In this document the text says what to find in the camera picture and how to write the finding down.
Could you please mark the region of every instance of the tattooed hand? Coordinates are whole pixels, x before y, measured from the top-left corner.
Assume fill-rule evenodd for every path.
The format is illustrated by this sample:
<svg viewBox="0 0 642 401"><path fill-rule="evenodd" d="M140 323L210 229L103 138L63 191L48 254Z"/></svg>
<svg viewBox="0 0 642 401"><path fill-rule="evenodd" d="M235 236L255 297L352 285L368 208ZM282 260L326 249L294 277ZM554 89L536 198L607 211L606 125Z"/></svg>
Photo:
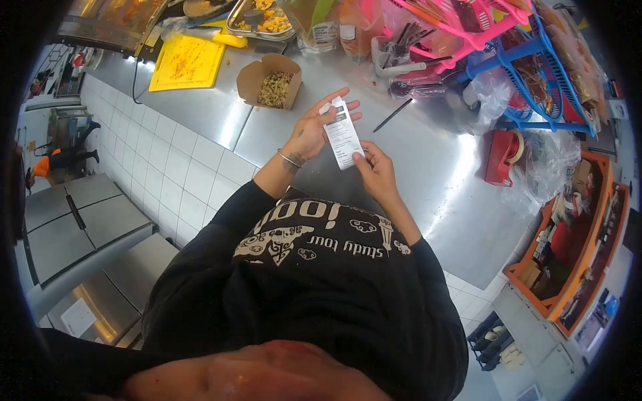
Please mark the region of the tattooed hand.
<svg viewBox="0 0 642 401"><path fill-rule="evenodd" d="M312 106L294 126L292 136L281 150L283 155L300 166L316 157L321 151L321 148L328 143L323 125L331 122L336 117L336 109L334 107L324 115L319 115L319 109L322 108L324 104L332 102L332 99L335 97L344 97L348 95L349 92L350 88L347 87L337 90L335 93L324 97L316 105ZM348 110L354 110L359 107L359 105L360 102L358 100L351 101L347 104ZM351 117L353 121L357 121L361 119L362 114L355 113L352 114ZM297 169L287 160L283 160L283 162L283 166L286 167L286 169Z"/></svg>

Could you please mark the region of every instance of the fridge handle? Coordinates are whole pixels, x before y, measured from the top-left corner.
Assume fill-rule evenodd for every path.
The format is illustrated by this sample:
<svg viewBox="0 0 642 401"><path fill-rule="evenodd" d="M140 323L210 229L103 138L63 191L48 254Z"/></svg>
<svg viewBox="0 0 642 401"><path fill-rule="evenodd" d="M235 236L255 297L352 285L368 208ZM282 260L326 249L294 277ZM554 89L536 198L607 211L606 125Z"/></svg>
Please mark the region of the fridge handle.
<svg viewBox="0 0 642 401"><path fill-rule="evenodd" d="M78 227L80 227L81 230L84 230L85 228L87 228L87 226L85 225L85 222L80 216L80 212L78 211L78 208L76 207L76 204L74 203L74 200L72 199L71 195L67 195L67 203L71 208L71 214L74 215L74 218L76 219L76 223L78 224Z"/></svg>

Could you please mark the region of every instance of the stainless steel counter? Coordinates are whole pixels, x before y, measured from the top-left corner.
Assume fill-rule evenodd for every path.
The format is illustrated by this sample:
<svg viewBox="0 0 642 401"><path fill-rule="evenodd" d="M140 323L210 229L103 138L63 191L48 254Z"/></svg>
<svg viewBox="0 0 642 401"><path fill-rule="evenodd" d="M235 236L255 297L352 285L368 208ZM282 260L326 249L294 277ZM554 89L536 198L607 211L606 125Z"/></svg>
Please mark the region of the stainless steel counter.
<svg viewBox="0 0 642 401"><path fill-rule="evenodd" d="M291 134L303 112L323 96L349 86L347 100L361 101L361 139L374 141L394 161L399 192L442 267L479 288L486 288L503 267L531 218L526 208L508 205L505 189L483 181L489 138L473 137L458 127L462 115L444 98L408 105L383 129L373 129L403 101L388 95L386 82L371 65L357 65L341 49L314 58L287 51L303 72L303 85L292 110L251 108L238 98L236 75L261 55L227 48L225 63L211 89L144 93L140 100L199 134L262 166ZM131 92L133 62L110 56L93 75ZM139 69L136 93L150 80ZM310 196L364 209L378 206L363 191L355 168L341 172L329 146L307 163L294 185Z"/></svg>

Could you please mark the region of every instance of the silver bangle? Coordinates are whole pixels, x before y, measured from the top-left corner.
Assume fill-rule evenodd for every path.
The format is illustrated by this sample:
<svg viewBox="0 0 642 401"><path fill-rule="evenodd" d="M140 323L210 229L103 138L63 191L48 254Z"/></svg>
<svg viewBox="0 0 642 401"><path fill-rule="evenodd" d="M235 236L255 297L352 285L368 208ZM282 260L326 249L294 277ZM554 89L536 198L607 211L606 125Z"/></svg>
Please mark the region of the silver bangle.
<svg viewBox="0 0 642 401"><path fill-rule="evenodd" d="M294 163L292 160L288 159L287 157L285 157L285 155L283 153L281 153L281 149L283 149L283 148L277 149L277 153L283 158L283 160L287 160L288 162L292 163L293 165L297 166L298 168L302 168L303 167L303 166L300 166L300 165Z"/></svg>

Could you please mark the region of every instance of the receipt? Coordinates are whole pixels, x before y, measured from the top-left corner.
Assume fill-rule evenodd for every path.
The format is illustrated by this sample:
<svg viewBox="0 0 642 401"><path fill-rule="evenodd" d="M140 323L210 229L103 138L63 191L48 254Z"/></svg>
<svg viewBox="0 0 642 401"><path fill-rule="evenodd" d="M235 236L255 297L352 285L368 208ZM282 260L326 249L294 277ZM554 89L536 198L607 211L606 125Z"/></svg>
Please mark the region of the receipt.
<svg viewBox="0 0 642 401"><path fill-rule="evenodd" d="M341 170L354 166L352 161L352 154L355 152L363 154L363 149L359 143L359 138L354 130L348 106L341 96L337 96L332 100L332 104L326 103L319 110L319 114L327 113L330 108L336 107L336 118L330 123L324 125L327 138L330 140L330 146L334 152L336 162L339 164Z"/></svg>

